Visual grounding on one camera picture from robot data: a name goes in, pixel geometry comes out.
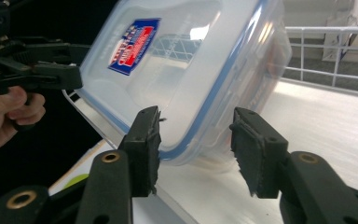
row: white wire basket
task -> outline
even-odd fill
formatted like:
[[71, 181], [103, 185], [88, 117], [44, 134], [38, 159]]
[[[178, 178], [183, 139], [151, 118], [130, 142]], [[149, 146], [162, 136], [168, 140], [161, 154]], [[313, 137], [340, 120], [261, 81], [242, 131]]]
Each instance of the white wire basket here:
[[286, 27], [293, 50], [283, 78], [358, 91], [358, 27]]

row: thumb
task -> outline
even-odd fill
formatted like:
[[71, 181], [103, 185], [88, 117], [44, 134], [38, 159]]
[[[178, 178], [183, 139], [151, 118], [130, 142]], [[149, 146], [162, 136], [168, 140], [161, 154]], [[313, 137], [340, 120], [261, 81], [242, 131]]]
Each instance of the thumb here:
[[0, 95], [0, 114], [20, 108], [27, 101], [27, 93], [21, 87], [10, 87], [8, 94]]

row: human hand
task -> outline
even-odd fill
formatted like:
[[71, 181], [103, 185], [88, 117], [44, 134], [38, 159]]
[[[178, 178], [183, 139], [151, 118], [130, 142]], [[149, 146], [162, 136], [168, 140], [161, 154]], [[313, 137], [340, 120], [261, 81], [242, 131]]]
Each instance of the human hand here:
[[0, 147], [17, 133], [12, 120], [19, 125], [37, 123], [46, 112], [44, 103], [41, 94], [27, 93], [21, 87], [10, 87], [8, 94], [0, 95]]

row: red and blue label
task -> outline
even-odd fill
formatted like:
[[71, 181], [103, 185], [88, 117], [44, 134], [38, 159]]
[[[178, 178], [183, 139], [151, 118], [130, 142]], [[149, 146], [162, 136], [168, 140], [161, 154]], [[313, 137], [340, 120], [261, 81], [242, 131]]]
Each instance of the red and blue label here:
[[149, 48], [158, 29], [159, 20], [136, 20], [122, 36], [108, 68], [129, 76]]

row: clear plastic container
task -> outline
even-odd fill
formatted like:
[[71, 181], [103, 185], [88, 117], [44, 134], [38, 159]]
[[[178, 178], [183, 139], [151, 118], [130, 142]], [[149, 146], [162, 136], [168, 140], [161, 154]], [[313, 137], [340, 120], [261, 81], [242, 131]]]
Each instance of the clear plastic container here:
[[120, 1], [77, 93], [123, 135], [157, 105], [165, 163], [225, 162], [234, 107], [259, 112], [291, 57], [282, 15], [280, 0]]

